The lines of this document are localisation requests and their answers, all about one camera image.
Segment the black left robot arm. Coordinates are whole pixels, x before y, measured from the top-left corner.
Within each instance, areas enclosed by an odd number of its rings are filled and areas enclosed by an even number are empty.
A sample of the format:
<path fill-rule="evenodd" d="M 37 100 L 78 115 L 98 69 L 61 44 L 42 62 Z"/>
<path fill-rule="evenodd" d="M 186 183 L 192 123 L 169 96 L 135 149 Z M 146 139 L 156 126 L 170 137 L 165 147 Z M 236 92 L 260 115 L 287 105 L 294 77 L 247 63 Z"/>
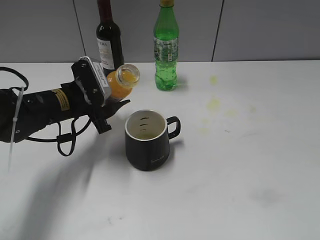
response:
<path fill-rule="evenodd" d="M 107 119 L 116 114 L 128 100 L 108 101 L 110 90 L 102 80 L 103 71 L 87 59 L 71 66 L 74 80 L 60 88 L 24 94 L 17 109 L 14 87 L 0 91 L 0 140 L 19 143 L 46 126 L 88 116 L 99 134 L 111 129 Z"/>

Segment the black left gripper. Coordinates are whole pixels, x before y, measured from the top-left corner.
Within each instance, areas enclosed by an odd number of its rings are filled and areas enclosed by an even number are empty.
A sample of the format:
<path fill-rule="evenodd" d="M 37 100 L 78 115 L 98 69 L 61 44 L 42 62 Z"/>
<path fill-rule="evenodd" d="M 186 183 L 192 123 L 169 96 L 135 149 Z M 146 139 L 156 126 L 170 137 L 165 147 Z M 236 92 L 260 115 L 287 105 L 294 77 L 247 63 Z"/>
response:
<path fill-rule="evenodd" d="M 130 103 L 131 100 L 107 101 L 101 107 L 102 96 L 97 89 L 95 89 L 96 93 L 92 92 L 97 85 L 94 83 L 93 73 L 90 71 L 89 65 L 83 60 L 78 60 L 71 66 L 71 70 L 74 80 L 63 83 L 61 88 L 67 96 L 72 114 L 75 117 L 88 116 L 100 134 L 111 130 L 107 119 L 114 116 L 120 108 Z"/>

